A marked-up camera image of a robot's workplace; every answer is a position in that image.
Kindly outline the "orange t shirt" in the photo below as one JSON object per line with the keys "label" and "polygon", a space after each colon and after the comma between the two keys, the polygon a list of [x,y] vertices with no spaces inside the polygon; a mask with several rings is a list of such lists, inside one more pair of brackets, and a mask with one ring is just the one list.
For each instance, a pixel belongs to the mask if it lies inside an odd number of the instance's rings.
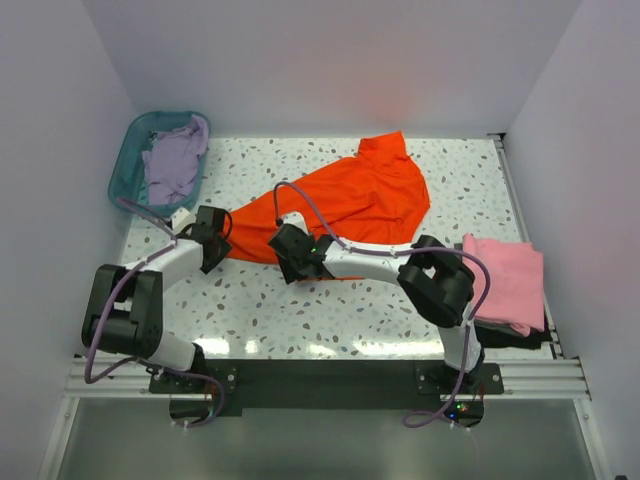
{"label": "orange t shirt", "polygon": [[[408,155],[400,131],[364,138],[355,155],[300,177],[294,184],[314,202],[336,234],[357,242],[408,243],[430,208],[425,178]],[[282,214],[301,213],[314,236],[327,233],[302,195],[282,186],[231,213],[231,259],[277,262],[267,245],[276,230],[275,205]]]}

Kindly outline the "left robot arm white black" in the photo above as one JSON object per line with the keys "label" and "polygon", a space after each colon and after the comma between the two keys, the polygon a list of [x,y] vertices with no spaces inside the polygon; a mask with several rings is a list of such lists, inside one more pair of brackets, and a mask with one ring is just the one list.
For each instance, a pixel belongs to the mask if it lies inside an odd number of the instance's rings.
{"label": "left robot arm white black", "polygon": [[147,257],[127,264],[104,264],[94,276],[81,329],[87,348],[84,380],[93,384],[129,362],[153,373],[164,371],[185,392],[207,380],[202,348],[164,327],[164,293],[190,275],[210,273],[231,252],[231,213],[201,206],[195,214],[174,212],[169,222],[137,204],[127,207],[169,236]]}

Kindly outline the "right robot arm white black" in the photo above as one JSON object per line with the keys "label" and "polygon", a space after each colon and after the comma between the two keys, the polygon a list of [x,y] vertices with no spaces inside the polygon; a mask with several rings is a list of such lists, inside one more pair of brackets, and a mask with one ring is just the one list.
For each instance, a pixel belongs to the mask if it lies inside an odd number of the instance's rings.
{"label": "right robot arm white black", "polygon": [[445,379],[459,393],[481,380],[484,350],[474,327],[476,276],[465,264],[477,259],[447,248],[435,237],[414,243],[362,243],[345,237],[314,236],[292,223],[281,224],[268,240],[284,280],[360,278],[401,288],[414,310],[436,326],[444,348]]}

